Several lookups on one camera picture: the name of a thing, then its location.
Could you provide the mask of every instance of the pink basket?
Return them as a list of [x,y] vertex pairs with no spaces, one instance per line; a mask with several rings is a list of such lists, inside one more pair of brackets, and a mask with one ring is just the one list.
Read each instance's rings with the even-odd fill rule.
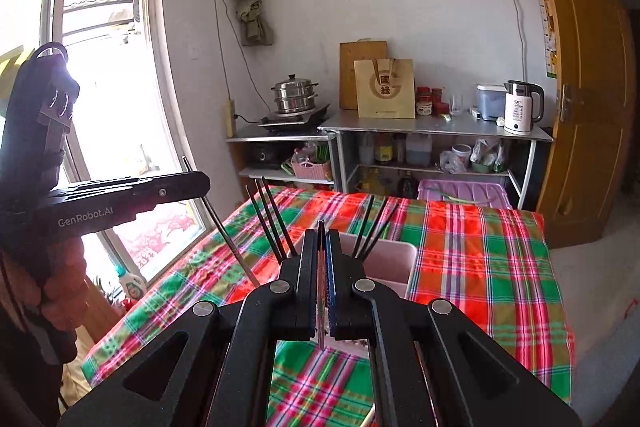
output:
[[291,162],[291,167],[296,175],[296,178],[302,178],[303,180],[325,180],[334,181],[334,175],[331,172],[331,162],[315,164],[311,166],[300,165],[299,163]]
[[418,188],[418,199],[423,201],[451,201],[446,196],[469,201],[468,204],[491,208],[512,208],[504,188],[497,183],[453,182],[449,180],[422,180]]

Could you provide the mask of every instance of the human hand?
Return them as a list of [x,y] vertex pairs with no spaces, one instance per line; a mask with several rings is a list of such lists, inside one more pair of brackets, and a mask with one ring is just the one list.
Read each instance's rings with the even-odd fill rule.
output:
[[[84,245],[79,237],[47,249],[54,262],[51,277],[44,284],[44,294],[48,300],[41,306],[42,315],[57,330],[70,331],[82,324],[87,311],[88,287],[84,280],[86,261]],[[23,306],[37,307],[42,301],[42,292],[33,277],[11,257],[2,253],[11,289],[14,292],[20,312]],[[5,281],[0,279],[0,303],[13,322],[22,329],[21,318],[12,305]]]

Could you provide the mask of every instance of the wooden cutting board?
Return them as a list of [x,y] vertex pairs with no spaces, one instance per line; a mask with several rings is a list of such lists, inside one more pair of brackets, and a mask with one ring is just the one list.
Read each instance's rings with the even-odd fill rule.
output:
[[340,108],[358,110],[354,60],[386,58],[386,41],[342,42],[340,44]]

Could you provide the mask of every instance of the tablecloth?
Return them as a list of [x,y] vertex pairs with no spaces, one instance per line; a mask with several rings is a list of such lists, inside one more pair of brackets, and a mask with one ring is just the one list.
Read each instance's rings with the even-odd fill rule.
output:
[[[331,229],[357,233],[366,206],[363,194],[274,187],[274,197],[293,241],[321,218]],[[542,216],[398,201],[385,237],[418,250],[410,298],[421,303],[449,299],[568,401],[574,340],[544,242]],[[381,203],[376,198],[374,208]],[[251,204],[238,208],[225,226],[260,282],[276,279],[278,264]],[[223,305],[252,288],[220,234],[212,233],[96,344],[82,365],[87,380],[92,386],[100,383],[198,300]],[[371,403],[367,360],[322,352],[311,343],[278,343],[268,425],[359,425]]]

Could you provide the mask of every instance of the white kettle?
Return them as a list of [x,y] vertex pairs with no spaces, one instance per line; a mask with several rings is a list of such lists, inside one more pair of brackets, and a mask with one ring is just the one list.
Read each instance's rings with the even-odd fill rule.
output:
[[[520,80],[509,80],[504,83],[507,96],[504,101],[504,129],[513,134],[529,134],[533,124],[542,120],[545,112],[545,92],[542,87]],[[533,97],[540,97],[540,111],[534,118]]]

